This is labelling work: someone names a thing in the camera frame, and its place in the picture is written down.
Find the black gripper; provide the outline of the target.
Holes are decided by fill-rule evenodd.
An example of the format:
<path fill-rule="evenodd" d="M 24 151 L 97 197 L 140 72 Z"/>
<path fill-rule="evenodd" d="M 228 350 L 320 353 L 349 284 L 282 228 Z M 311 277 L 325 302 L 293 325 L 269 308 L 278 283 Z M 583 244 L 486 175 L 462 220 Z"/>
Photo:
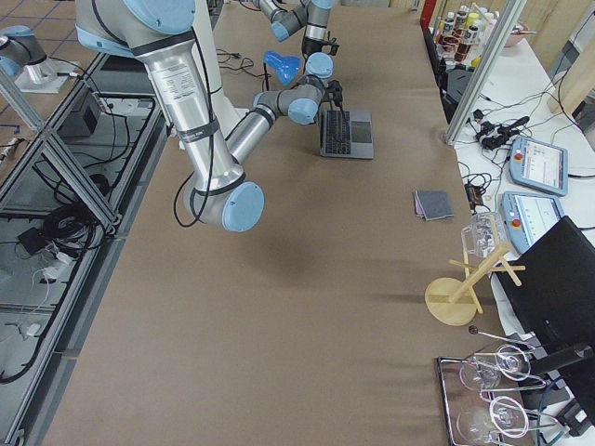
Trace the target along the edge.
<path fill-rule="evenodd" d="M 340 111 L 343 110 L 343 88 L 338 80 L 331 80 L 326 87 L 328 101 L 337 107 Z"/>
<path fill-rule="evenodd" d="M 338 49 L 339 49 L 339 43 L 335 40 L 322 41 L 320 44 L 320 51 L 330 57 L 334 57 L 337 54 Z"/>

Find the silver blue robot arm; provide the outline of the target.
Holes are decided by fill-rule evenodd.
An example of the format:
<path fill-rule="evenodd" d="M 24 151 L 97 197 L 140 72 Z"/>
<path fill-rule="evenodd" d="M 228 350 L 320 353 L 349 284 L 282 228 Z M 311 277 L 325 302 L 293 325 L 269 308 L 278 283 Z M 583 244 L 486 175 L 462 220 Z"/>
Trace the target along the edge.
<path fill-rule="evenodd" d="M 297 7 L 285 9 L 277 1 L 248 1 L 269 20 L 272 34 L 278 42 L 287 40 L 303 30 L 301 55 L 307 59 L 314 53 L 329 47 L 329 56 L 335 56 L 339 49 L 336 38 L 327 29 L 333 1 L 300 1 Z"/>
<path fill-rule="evenodd" d="M 222 88 L 212 22 L 205 1 L 78 1 L 79 42 L 98 52 L 140 61 L 167 121 L 193 165 L 184 202 L 193 221 L 232 232 L 253 228 L 264 209 L 259 185 L 242 163 L 281 116 L 313 123 L 326 100 L 334 62 L 322 52 L 333 6 L 303 1 L 286 10 L 255 3 L 278 41 L 303 31 L 305 69 L 296 85 L 265 91 L 240 115 Z"/>

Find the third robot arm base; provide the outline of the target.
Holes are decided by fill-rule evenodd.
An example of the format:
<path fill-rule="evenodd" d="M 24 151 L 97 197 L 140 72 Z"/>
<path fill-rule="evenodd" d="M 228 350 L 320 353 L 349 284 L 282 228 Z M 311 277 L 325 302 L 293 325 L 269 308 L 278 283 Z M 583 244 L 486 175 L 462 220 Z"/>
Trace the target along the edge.
<path fill-rule="evenodd" d="M 48 57 L 33 31 L 24 25 L 1 30 L 1 68 L 24 93 L 59 93 L 73 66 Z"/>

